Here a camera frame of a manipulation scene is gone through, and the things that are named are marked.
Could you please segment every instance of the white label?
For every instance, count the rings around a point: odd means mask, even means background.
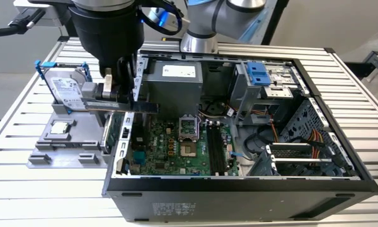
[[[194,202],[154,202],[153,203],[153,214],[156,216],[170,216],[170,215],[193,215],[196,209]]]
[[[162,76],[196,78],[196,67],[188,65],[165,65],[162,67]]]
[[[88,104],[88,105],[92,105],[92,106],[118,107],[118,104],[116,104],[116,103],[86,102],[86,104]]]
[[[226,112],[226,115],[228,115],[229,117],[232,117],[233,114],[234,114],[234,110],[233,110],[232,108],[229,108],[229,110],[228,110],[228,112]]]
[[[53,77],[52,83],[62,104],[72,110],[85,110],[77,81],[72,78]]]

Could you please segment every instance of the ram slot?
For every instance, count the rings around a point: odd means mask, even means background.
[[[209,147],[209,159],[210,159],[210,173],[216,175],[225,174],[225,156],[222,149],[222,138],[220,134],[220,126],[208,125],[208,147]]]

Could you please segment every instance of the aluminum extrusion table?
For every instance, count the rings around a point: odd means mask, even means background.
[[[177,42],[146,42],[146,50],[177,51]],[[340,57],[322,48],[220,44],[220,54],[298,58],[346,137],[378,184],[378,101]],[[58,41],[47,61],[90,64],[78,39]],[[106,169],[28,169],[25,163],[52,114],[48,87],[35,74],[0,122],[0,226],[125,226],[112,199],[101,197]],[[378,226],[378,195],[322,221],[144,223],[180,226]]]

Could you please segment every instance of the motherboard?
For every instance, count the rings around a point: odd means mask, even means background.
[[[150,123],[146,149],[134,150],[130,173],[133,175],[229,175],[238,176],[233,152],[233,138],[228,125],[216,126],[218,147],[210,147],[210,135],[206,123],[188,120],[153,121]],[[182,139],[180,130],[186,134],[198,132],[198,139]],[[216,172],[216,165],[222,171]]]

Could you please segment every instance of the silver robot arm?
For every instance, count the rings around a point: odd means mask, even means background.
[[[189,20],[182,19],[177,34],[181,51],[218,53],[217,34],[253,43],[273,8],[266,0],[188,0]],[[174,15],[160,8],[152,8],[148,17],[168,29],[176,27]]]

